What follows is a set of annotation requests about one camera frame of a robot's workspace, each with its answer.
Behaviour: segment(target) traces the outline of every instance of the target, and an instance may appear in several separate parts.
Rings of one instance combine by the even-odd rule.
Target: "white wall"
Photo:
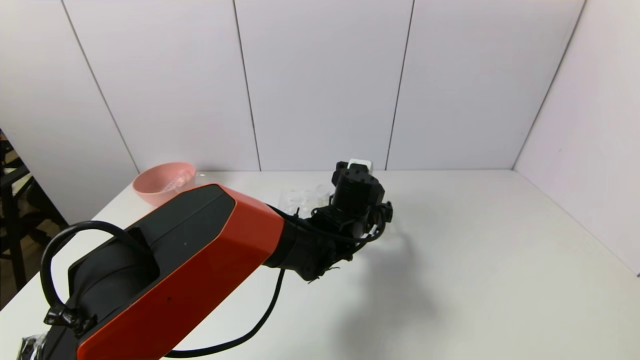
[[[137,174],[59,1],[0,1],[0,127],[68,222]]]
[[[511,168],[582,0],[415,0],[388,169]]]
[[[384,167],[412,0],[236,6],[262,169]]]
[[[640,1],[587,1],[515,169],[640,273]]]
[[[233,0],[65,0],[140,170],[258,170]]]

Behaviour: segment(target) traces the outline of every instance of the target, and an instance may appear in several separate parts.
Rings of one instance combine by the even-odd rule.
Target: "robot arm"
[[[51,305],[44,359],[148,359],[211,354],[242,343],[262,326],[285,269],[313,281],[367,242],[392,219],[391,203],[369,167],[340,162],[329,205],[307,219],[210,184],[184,192],[127,229],[83,222],[61,232],[42,260]],[[70,297],[53,288],[51,259],[69,236],[100,229],[114,237],[68,270]],[[274,299],[259,324],[235,342],[208,351],[172,351],[258,266],[280,268]]]

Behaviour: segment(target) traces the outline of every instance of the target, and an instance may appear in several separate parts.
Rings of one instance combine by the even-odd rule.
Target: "black chair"
[[[11,145],[6,140],[2,140],[0,149],[0,160],[2,160],[0,189],[3,209],[2,224],[6,227],[6,236],[0,237],[0,258],[11,260],[15,285],[19,291],[27,283],[22,247],[20,246],[21,239],[29,235],[39,244],[46,245],[51,238],[48,237],[47,233],[36,227],[46,219],[52,220],[61,229],[66,227],[67,223],[44,191],[42,191],[34,177],[29,178],[16,194],[13,193],[13,184],[27,176],[29,169],[22,163],[20,158],[9,163],[5,162],[5,156],[11,150]],[[38,211],[20,217],[18,199],[22,196],[26,196],[27,201]],[[9,250],[9,254],[3,254],[6,250]]]

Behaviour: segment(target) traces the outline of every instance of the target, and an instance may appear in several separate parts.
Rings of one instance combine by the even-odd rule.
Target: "pink bowl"
[[[133,190],[153,206],[160,206],[179,193],[195,186],[196,168],[175,162],[152,167],[133,181]]]

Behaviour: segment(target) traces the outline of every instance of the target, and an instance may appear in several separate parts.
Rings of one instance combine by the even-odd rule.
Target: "table surface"
[[[258,335],[209,358],[640,359],[640,279],[520,175],[375,175],[394,204],[384,236],[318,281],[307,284],[288,272]],[[270,204],[278,204],[282,190],[330,178],[330,172],[197,177]],[[151,210],[128,187],[95,218],[126,227]],[[54,258],[63,298],[67,267],[108,238],[83,232]],[[277,276],[261,266],[177,348],[249,331]],[[0,312],[0,359],[14,360],[21,337],[47,330],[47,309],[34,277]]]

